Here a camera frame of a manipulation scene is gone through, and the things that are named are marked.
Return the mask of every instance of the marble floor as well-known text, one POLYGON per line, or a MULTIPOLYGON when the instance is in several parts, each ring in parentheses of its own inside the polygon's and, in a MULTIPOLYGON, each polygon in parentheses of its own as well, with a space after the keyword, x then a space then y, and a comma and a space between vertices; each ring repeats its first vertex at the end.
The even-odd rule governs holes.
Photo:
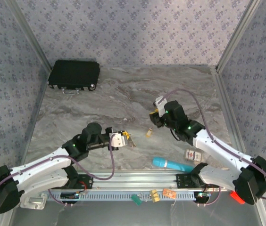
MULTIPOLYGON (((95 91, 81 91, 77 96, 62 94, 61 90, 47 88, 25 162, 45 156, 76 134, 90 122, 98 122, 103 130, 113 127, 125 129, 136 147, 123 147, 114 151, 116 169, 156 169, 151 165, 154 156, 172 161, 184 161, 189 144, 176 141, 166 128, 153 128, 149 113, 155 98, 175 88, 194 92, 202 105, 210 130, 230 144, 228 131, 221 110, 216 88, 208 67, 110 67, 101 68, 95 91)), ((190 119, 202 122, 200 112, 186 93, 172 95, 190 119)), ((203 161, 221 165, 207 154, 203 161)), ((87 170, 111 168, 107 148, 93 150, 80 162, 87 170)))

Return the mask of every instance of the blue floral wallpaper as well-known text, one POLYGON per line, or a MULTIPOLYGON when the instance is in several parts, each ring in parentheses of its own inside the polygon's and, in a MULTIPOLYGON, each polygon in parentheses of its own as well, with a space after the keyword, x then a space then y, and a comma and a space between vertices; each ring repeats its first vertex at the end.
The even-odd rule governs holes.
POLYGON ((20 163, 47 74, 0 0, 0 166, 20 163))
POLYGON ((266 158, 266 0, 221 75, 247 150, 266 158))
POLYGON ((51 66, 216 65, 249 0, 17 0, 51 66))

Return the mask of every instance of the black toolbox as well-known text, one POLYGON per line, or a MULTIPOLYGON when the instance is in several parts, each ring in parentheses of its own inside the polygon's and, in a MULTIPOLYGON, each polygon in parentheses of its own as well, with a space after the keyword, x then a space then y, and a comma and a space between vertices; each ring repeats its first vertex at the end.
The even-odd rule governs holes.
POLYGON ((67 89, 93 91, 96 88, 100 74, 97 62, 77 60, 57 60, 51 70, 48 85, 52 89, 61 89, 64 94, 67 89))

